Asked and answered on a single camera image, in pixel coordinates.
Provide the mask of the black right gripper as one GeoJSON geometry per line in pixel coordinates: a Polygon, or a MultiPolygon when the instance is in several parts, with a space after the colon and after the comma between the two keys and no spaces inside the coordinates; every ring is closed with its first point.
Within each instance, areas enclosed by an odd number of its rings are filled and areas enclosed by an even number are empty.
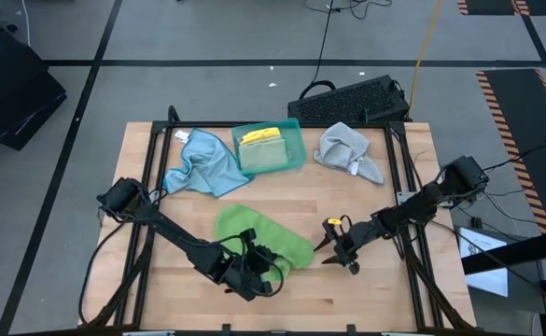
{"type": "Polygon", "coordinates": [[[347,232],[336,231],[339,226],[328,224],[327,220],[322,223],[325,231],[323,240],[314,248],[314,252],[320,250],[331,242],[335,243],[332,257],[324,259],[323,264],[339,264],[347,268],[352,275],[359,273],[360,266],[357,263],[358,250],[364,245],[381,237],[381,222],[375,218],[370,221],[363,221],[353,224],[347,232]]]}

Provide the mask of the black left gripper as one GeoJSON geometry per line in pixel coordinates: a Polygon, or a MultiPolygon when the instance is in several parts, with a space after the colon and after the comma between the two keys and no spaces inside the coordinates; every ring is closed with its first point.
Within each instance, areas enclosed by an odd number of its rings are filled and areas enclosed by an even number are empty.
{"type": "Polygon", "coordinates": [[[278,255],[265,245],[257,245],[256,238],[256,231],[247,229],[220,242],[229,262],[221,281],[228,291],[246,301],[275,294],[271,282],[263,278],[285,277],[284,266],[274,263],[278,255]]]}

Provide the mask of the bright green microfiber towel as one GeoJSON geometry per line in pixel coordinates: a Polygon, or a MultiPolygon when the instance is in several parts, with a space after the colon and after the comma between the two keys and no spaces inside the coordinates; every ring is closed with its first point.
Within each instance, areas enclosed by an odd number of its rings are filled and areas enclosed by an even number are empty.
{"type": "Polygon", "coordinates": [[[264,245],[273,253],[271,261],[282,271],[284,279],[292,270],[304,269],[312,263],[315,256],[312,243],[263,214],[235,204],[217,215],[217,241],[249,229],[256,233],[254,244],[264,245]]]}

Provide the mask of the teal plastic bin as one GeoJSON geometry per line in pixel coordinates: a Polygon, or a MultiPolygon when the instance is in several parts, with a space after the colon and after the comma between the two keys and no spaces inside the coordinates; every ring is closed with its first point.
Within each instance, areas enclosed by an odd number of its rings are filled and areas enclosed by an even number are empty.
{"type": "Polygon", "coordinates": [[[303,138],[301,134],[301,126],[295,118],[280,119],[280,120],[266,121],[266,122],[260,122],[260,123],[250,123],[250,124],[246,124],[242,126],[236,126],[231,129],[231,137],[232,137],[234,151],[239,162],[240,170],[243,175],[259,175],[259,174],[265,174],[265,173],[297,168],[302,166],[305,163],[305,160],[307,158],[307,154],[306,154],[306,150],[305,150],[305,146],[304,146],[303,138]],[[241,164],[239,161],[239,146],[240,146],[242,137],[251,131],[264,129],[264,128],[271,128],[271,127],[278,127],[280,129],[281,135],[275,138],[284,138],[286,140],[288,163],[277,166],[277,167],[270,167],[268,169],[244,171],[241,168],[241,164]]]}

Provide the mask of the pale green microfiber towel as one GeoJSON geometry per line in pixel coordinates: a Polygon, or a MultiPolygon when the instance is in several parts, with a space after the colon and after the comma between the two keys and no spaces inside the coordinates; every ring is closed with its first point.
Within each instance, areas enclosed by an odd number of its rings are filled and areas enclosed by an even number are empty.
{"type": "Polygon", "coordinates": [[[239,161],[244,171],[268,169],[288,163],[287,143],[275,138],[239,146],[239,161]]]}

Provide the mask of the yellow microfiber towel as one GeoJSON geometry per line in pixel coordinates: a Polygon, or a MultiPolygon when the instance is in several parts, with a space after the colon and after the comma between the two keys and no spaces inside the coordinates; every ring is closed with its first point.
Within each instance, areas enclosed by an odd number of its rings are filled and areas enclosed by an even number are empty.
{"type": "Polygon", "coordinates": [[[243,145],[247,145],[251,143],[256,143],[258,141],[279,137],[280,135],[281,135],[281,132],[278,127],[264,128],[264,129],[251,131],[242,137],[240,145],[243,146],[243,145]]]}

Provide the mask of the light grey microfiber towel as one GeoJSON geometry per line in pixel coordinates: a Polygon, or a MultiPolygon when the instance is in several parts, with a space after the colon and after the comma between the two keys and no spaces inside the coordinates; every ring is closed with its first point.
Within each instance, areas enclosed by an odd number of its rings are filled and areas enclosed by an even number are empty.
{"type": "Polygon", "coordinates": [[[314,159],[328,168],[359,176],[376,185],[383,185],[384,175],[371,159],[371,142],[343,122],[327,128],[320,136],[314,159]]]}

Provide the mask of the light blue microfiber towel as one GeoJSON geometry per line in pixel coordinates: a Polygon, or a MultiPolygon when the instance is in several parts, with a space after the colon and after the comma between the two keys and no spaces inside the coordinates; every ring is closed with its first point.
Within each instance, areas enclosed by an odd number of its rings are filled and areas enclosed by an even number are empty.
{"type": "Polygon", "coordinates": [[[225,143],[204,130],[189,133],[180,158],[182,166],[171,168],[163,179],[168,194],[190,190],[219,198],[252,181],[241,173],[238,160],[225,143]]]}

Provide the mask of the black perforated computer case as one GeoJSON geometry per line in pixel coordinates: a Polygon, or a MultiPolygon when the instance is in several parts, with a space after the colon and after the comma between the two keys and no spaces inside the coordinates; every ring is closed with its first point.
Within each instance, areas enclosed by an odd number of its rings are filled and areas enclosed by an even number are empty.
{"type": "Polygon", "coordinates": [[[309,84],[287,105],[287,116],[305,122],[373,123],[406,119],[404,90],[385,75],[337,88],[331,81],[309,84]]]}

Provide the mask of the white monitor screen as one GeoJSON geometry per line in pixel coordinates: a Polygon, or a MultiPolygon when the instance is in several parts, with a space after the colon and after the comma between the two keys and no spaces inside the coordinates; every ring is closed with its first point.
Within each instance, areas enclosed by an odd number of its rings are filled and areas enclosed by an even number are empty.
{"type": "MultiPolygon", "coordinates": [[[[462,259],[505,245],[503,241],[470,229],[459,230],[459,252],[462,259]]],[[[509,297],[509,277],[505,268],[470,274],[466,276],[466,281],[469,287],[504,298],[509,297]]]]}

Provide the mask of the black support beam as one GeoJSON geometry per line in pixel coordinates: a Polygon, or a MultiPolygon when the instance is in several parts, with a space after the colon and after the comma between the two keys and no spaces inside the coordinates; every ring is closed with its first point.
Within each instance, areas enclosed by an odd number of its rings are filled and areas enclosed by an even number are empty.
{"type": "Polygon", "coordinates": [[[546,234],[462,258],[464,274],[546,259],[546,234]]]}

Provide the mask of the black orange-striped floor mat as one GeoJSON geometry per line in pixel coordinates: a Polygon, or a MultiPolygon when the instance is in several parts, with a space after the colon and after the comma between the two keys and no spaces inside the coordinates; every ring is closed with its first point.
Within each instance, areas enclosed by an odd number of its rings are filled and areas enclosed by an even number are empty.
{"type": "Polygon", "coordinates": [[[463,15],[546,16],[546,0],[457,0],[463,15]]]}
{"type": "Polygon", "coordinates": [[[538,69],[476,73],[534,221],[546,233],[546,79],[538,69]]]}

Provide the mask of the black equipment case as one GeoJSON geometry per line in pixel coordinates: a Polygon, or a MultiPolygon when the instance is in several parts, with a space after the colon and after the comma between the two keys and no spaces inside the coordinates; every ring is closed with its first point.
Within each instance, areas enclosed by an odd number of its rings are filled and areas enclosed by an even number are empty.
{"type": "Polygon", "coordinates": [[[47,64],[0,28],[0,144],[22,150],[65,99],[47,64]]]}

